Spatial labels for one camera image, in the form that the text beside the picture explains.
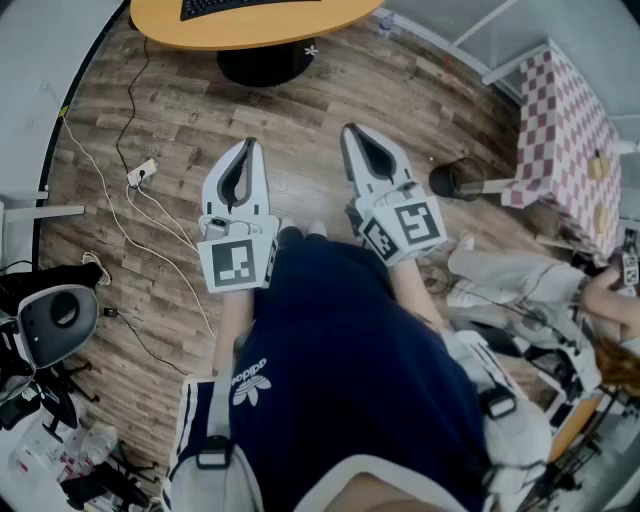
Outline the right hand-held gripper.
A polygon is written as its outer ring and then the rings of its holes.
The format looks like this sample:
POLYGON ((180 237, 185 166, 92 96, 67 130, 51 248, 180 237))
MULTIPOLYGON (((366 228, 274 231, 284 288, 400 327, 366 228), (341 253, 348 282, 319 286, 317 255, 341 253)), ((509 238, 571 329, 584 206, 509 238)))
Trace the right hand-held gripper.
POLYGON ((424 256, 447 239, 437 198, 412 179, 404 150, 384 134, 346 124, 340 143, 356 195, 345 209, 356 240, 387 266, 424 256), (375 189, 387 189, 376 192, 375 189))

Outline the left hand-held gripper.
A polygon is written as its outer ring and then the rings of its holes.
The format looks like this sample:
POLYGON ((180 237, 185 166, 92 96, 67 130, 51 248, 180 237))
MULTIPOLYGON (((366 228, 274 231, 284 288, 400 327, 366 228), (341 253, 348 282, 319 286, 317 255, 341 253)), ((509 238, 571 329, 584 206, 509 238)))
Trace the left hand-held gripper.
MULTIPOLYGON (((257 139, 235 144, 214 164, 203 182, 202 206, 204 213, 215 207, 269 213, 266 166, 257 139)), ((199 226, 204 240, 197 249, 210 293, 269 287, 278 251, 277 217, 203 214, 199 226)))

